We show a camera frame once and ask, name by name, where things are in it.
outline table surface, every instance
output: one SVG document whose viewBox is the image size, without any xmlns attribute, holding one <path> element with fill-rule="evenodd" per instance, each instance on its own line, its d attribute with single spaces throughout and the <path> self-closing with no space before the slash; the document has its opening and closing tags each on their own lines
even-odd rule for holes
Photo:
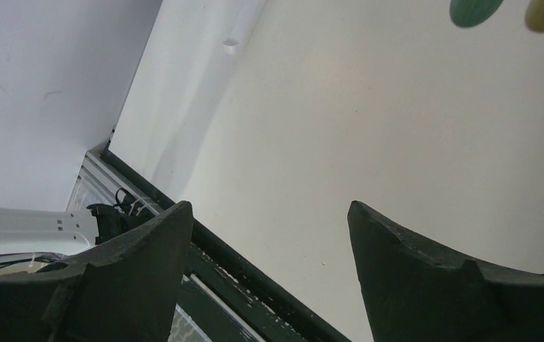
<svg viewBox="0 0 544 342">
<path fill-rule="evenodd" d="M 544 35 L 525 1 L 455 27 L 448 1 L 164 1 L 110 149 L 353 341 L 371 332 L 349 243 L 361 200 L 544 273 Z"/>
</svg>

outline wall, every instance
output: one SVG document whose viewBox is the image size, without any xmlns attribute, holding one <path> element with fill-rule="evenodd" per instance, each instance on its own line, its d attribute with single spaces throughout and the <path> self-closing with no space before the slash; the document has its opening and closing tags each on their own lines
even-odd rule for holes
<svg viewBox="0 0 544 342">
<path fill-rule="evenodd" d="M 65 210 L 162 0 L 0 1 L 0 207 Z"/>
<path fill-rule="evenodd" d="M 192 11 L 205 16 L 210 2 Z M 177 110 L 194 97 L 169 91 L 206 77 L 170 77 L 200 55 L 168 41 L 210 41 L 170 30 L 165 18 L 188 3 L 166 1 L 157 26 L 167 36 L 153 34 L 136 82 L 159 73 L 133 86 L 111 150 L 192 201 L 203 224 L 351 340 L 370 341 L 352 200 L 464 253 L 544 273 L 544 35 L 524 27 L 526 2 L 463 30 L 448 0 L 269 0 L 202 113 Z M 194 62 L 175 69 L 164 48 Z"/>
</svg>

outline floor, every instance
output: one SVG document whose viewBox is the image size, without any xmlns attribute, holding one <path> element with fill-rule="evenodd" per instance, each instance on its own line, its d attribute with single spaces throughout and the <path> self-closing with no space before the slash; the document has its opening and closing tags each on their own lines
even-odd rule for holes
<svg viewBox="0 0 544 342">
<path fill-rule="evenodd" d="M 505 1 L 164 1 L 110 149 L 353 341 L 370 341 L 347 210 L 544 273 L 544 35 Z"/>
</svg>

